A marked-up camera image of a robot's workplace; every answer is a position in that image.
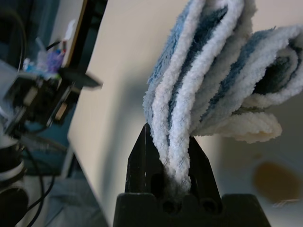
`purple object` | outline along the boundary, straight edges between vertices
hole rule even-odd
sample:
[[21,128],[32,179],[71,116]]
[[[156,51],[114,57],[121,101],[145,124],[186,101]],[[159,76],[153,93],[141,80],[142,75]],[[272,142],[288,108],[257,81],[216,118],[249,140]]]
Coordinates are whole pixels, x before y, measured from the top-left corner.
[[64,53],[61,51],[51,52],[47,56],[48,72],[56,73],[62,65]]

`black cable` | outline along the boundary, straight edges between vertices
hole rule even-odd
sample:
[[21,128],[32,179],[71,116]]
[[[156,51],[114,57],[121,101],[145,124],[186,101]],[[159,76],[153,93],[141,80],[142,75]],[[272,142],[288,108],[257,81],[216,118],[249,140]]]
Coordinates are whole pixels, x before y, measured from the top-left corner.
[[18,26],[18,28],[20,30],[21,54],[20,54],[20,62],[19,62],[19,67],[18,67],[18,71],[19,71],[23,66],[23,62],[24,62],[25,55],[26,55],[26,48],[27,48],[27,36],[26,36],[26,32],[24,29],[22,19],[18,15],[18,13],[10,7],[0,8],[0,17],[12,21],[15,25]]
[[[34,166],[34,168],[35,168],[35,170],[37,172],[37,175],[39,177],[39,182],[40,182],[40,187],[41,187],[40,188],[41,189],[41,198],[42,198],[43,195],[44,195],[44,183],[43,183],[43,178],[42,178],[42,175],[40,173],[39,167],[37,165],[37,162],[33,158],[32,154],[30,153],[30,151],[27,148],[25,148],[24,150],[27,153],[28,158],[32,161],[33,166]],[[37,210],[35,216],[33,217],[33,219],[31,220],[31,222],[27,225],[27,227],[32,227],[33,224],[37,221],[37,219],[38,219],[38,217],[39,217],[39,215],[41,213],[41,210],[42,210],[42,207],[43,207],[43,203],[44,203],[44,198],[41,199],[39,207],[38,207],[38,210]]]
[[60,43],[61,43],[61,41],[56,41],[53,44],[50,44],[48,47],[46,47],[46,51],[52,49],[54,46],[56,46],[56,45],[58,45]]
[[47,162],[44,162],[42,160],[36,160],[36,162],[41,163],[50,169],[51,174],[52,174],[52,181],[51,181],[51,184],[49,185],[47,191],[43,194],[43,196],[41,196],[36,202],[34,202],[32,205],[30,205],[28,207],[28,209],[27,209],[28,212],[46,198],[46,196],[51,192],[53,185],[55,183],[55,174],[53,172],[53,168]]

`folded towel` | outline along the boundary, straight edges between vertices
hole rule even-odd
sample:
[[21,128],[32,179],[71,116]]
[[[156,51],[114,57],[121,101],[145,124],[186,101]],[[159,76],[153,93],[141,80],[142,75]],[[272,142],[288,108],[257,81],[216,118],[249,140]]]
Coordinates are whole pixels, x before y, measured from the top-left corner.
[[149,78],[144,113],[173,197],[190,189],[189,136],[279,136],[264,108],[303,88],[302,27],[251,36],[254,13],[253,0],[191,0]]

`screw hole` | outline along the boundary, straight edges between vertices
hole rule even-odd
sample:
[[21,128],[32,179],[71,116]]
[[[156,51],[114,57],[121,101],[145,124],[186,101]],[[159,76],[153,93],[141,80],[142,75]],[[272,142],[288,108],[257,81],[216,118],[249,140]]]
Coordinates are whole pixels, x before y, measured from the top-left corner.
[[217,205],[212,200],[203,201],[202,206],[207,213],[216,213],[217,212]]
[[175,207],[174,203],[172,203],[170,201],[166,201],[163,203],[163,210],[165,212],[171,214],[176,211],[176,207]]

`blue and white towel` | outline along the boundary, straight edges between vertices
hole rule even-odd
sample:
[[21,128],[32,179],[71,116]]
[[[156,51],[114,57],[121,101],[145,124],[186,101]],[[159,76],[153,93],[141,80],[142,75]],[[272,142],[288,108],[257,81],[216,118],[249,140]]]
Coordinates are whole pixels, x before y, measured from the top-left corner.
[[280,124],[264,109],[303,88],[303,27],[252,35],[255,11],[253,0],[191,0],[149,78],[144,113],[171,196],[190,189],[190,136],[279,136]]

